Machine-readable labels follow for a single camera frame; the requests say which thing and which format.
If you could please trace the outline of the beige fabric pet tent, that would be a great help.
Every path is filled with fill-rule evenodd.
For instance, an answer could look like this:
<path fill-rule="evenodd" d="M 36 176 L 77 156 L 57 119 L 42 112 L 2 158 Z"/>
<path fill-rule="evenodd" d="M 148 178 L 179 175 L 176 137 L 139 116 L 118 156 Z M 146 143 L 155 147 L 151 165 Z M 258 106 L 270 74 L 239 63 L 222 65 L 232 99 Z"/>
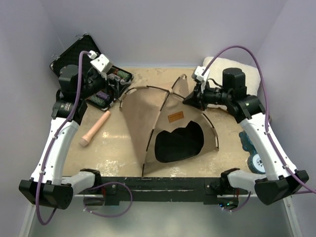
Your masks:
<path fill-rule="evenodd" d="M 143 176 L 219 151 L 208 116 L 183 104 L 188 95 L 187 76 L 182 74 L 174 82 L 130 88 L 122 96 L 119 108 Z"/>

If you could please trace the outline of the white fluffy pillow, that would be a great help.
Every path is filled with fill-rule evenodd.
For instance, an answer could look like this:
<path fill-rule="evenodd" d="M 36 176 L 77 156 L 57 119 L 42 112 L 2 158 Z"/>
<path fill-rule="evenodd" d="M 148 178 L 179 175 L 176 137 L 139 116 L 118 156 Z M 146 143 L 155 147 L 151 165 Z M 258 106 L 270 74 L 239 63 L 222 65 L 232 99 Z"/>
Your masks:
<path fill-rule="evenodd" d="M 246 85 L 247 75 L 239 66 L 229 66 L 221 70 L 221 83 L 217 83 L 214 78 L 208 76 L 206 87 L 219 87 L 227 92 L 226 105 L 211 105 L 213 107 L 225 107 L 227 112 L 233 116 L 252 114 L 262 112 L 262 103 L 256 94 L 248 92 Z"/>

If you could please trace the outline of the black tent pole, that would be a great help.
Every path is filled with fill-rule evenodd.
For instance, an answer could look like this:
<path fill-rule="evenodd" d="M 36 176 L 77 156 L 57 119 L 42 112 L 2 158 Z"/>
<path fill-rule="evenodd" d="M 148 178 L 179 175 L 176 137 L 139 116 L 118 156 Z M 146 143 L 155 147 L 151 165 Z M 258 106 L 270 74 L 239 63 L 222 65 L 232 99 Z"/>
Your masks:
<path fill-rule="evenodd" d="M 192 106 L 183 104 L 189 95 L 188 85 L 168 88 L 138 86 L 122 95 L 119 109 L 126 120 L 136 149 L 148 148 L 153 136 L 165 130 L 169 133 L 184 128 L 187 122 L 196 122 L 204 131 L 204 140 L 210 150 L 219 150 L 218 135 L 208 116 Z"/>
<path fill-rule="evenodd" d="M 187 92 L 186 76 L 179 76 L 175 82 L 162 86 L 147 86 L 142 90 L 141 123 L 146 128 L 146 147 L 142 158 L 142 175 L 146 176 L 175 162 L 176 148 L 181 143 L 175 129 L 184 127 L 184 109 L 181 97 Z"/>

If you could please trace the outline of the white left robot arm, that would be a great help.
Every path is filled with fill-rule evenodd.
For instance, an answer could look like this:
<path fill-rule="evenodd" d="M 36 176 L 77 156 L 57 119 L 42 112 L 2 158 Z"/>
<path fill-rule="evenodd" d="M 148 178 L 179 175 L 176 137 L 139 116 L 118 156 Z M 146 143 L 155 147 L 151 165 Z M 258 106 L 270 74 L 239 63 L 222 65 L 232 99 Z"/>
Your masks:
<path fill-rule="evenodd" d="M 82 169 L 66 179 L 62 178 L 62 171 L 72 139 L 87 110 L 86 100 L 110 87 L 107 74 L 115 69 L 115 66 L 105 66 L 103 69 L 91 66 L 86 73 L 81 74 L 78 91 L 78 66 L 61 68 L 58 79 L 60 89 L 52 108 L 50 133 L 45 148 L 30 178 L 21 180 L 18 188 L 30 203 L 66 209 L 73 196 L 85 189 L 92 194 L 101 191 L 102 181 L 98 171 Z"/>

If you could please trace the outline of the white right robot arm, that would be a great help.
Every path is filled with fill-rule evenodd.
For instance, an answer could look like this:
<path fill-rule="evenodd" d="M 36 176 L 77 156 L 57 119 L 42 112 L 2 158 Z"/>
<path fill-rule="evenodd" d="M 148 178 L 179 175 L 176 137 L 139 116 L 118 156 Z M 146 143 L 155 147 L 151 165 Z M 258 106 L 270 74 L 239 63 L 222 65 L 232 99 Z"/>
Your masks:
<path fill-rule="evenodd" d="M 246 75 L 240 68 L 227 68 L 222 72 L 222 86 L 211 88 L 208 84 L 209 69 L 195 68 L 192 78 L 193 91 L 183 104 L 204 111 L 207 105 L 224 105 L 237 124 L 248 135 L 263 163 L 265 174 L 254 174 L 232 168 L 221 173 L 217 192 L 231 194 L 236 189 L 255 193 L 259 200 L 270 205 L 295 194 L 309 180 L 305 170 L 297 167 L 280 154 L 285 154 L 278 142 L 271 142 L 274 133 L 269 127 L 268 111 L 257 96 L 247 94 Z"/>

